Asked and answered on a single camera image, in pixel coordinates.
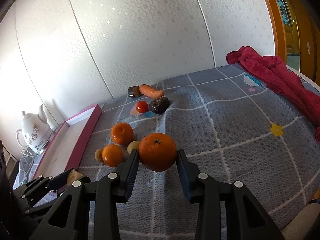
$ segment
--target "tomato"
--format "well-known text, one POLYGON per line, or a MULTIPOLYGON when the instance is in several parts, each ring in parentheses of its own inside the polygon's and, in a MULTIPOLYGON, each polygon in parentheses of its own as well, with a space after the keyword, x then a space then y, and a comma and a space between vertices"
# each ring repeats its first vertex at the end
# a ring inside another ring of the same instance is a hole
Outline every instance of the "tomato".
POLYGON ((139 113, 145 113, 148 111, 148 103, 146 101, 139 101, 136 103, 136 110, 139 113))

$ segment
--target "yellow flower print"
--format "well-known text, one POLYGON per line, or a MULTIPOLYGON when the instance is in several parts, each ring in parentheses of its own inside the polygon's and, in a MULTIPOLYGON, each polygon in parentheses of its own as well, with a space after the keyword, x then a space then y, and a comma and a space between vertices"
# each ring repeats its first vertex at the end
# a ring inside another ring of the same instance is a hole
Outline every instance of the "yellow flower print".
POLYGON ((274 136, 281 136, 283 135, 283 130, 281 125, 272 124, 270 127, 270 131, 273 133, 274 136))

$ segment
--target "glass window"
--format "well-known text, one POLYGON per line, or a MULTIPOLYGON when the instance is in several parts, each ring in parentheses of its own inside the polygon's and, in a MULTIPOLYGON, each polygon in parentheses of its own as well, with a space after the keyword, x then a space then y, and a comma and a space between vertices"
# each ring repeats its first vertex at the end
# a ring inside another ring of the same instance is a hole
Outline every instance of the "glass window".
POLYGON ((285 3, 285 0, 277 0, 277 2, 278 2, 278 6, 280 7, 283 23, 285 25, 291 26, 291 24, 290 24, 290 16, 289 16, 289 13, 288 13, 288 9, 287 9, 287 5, 285 3))

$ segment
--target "kettle handle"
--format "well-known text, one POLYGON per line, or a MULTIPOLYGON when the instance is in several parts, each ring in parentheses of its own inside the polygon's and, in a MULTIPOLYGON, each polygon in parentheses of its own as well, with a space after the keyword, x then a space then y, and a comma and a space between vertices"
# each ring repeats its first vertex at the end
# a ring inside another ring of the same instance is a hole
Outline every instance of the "kettle handle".
POLYGON ((28 144, 21 144, 21 142, 19 141, 19 133, 21 133, 21 129, 16 130, 16 139, 17 139, 17 142, 20 144, 21 147, 27 147, 28 144))

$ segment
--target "white ceramic kettle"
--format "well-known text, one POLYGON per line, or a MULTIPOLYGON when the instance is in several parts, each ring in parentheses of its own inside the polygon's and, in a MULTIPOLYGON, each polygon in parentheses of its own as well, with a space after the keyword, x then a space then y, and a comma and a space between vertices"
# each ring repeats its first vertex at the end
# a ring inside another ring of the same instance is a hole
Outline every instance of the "white ceramic kettle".
POLYGON ((27 113, 22 111, 22 128, 16 130, 16 138, 20 146, 30 148, 34 152, 40 151, 50 136, 52 135, 52 129, 50 128, 47 117, 43 111, 43 105, 39 107, 39 113, 27 113), (19 133, 22 133, 24 140, 27 144, 23 144, 19 141, 19 133))

